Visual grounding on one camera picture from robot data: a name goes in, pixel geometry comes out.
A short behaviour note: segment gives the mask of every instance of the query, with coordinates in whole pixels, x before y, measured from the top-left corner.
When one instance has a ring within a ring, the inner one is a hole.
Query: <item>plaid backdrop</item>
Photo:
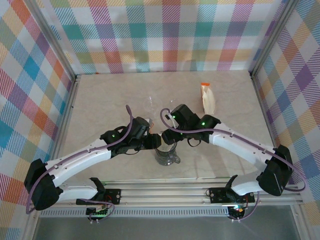
[[[281,0],[37,0],[77,74],[248,69]]]
[[[320,239],[320,0],[298,3],[257,83],[276,143],[308,180],[302,197]]]
[[[23,181],[47,161],[68,98],[66,74],[22,0],[0,0],[0,240],[27,221]]]

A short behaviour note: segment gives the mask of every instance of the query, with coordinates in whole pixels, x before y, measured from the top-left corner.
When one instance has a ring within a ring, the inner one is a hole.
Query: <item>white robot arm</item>
[[[293,170],[269,153],[281,156],[292,164],[286,147],[273,149],[255,142],[234,132],[210,115],[200,119],[184,104],[175,108],[170,115],[168,118],[173,118],[179,126],[171,128],[165,123],[168,129],[162,133],[162,138],[166,144],[194,138],[225,148],[257,168],[255,172],[235,175],[230,179],[225,187],[225,194],[231,202],[237,202],[242,199],[241,196],[248,193],[262,190],[274,196],[282,194]],[[129,149],[140,151],[160,147],[161,137],[149,133],[149,129],[150,124],[145,119],[132,118],[127,127],[120,126],[107,131],[100,139],[72,154],[47,163],[42,163],[40,159],[32,162],[24,181],[30,194],[29,200],[32,200],[36,210],[44,210],[65,200],[77,199],[80,205],[80,199],[105,201],[104,186],[97,178],[81,183],[70,183],[67,180],[94,164],[107,161],[118,154],[125,154]]]

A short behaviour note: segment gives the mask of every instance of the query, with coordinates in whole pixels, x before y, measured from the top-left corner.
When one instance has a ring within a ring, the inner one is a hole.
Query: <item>marble surface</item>
[[[233,130],[263,144],[272,141],[247,71],[154,72],[83,75],[79,83],[62,155],[72,153],[118,126],[129,124],[125,105],[134,117],[152,118],[152,132],[165,130],[162,108],[186,104],[204,115],[200,83],[211,83],[216,100],[214,116]],[[78,173],[74,179],[98,177],[101,181],[205,178],[243,175],[256,169],[233,153],[205,142],[176,148],[180,164],[162,166],[154,150],[118,155]]]

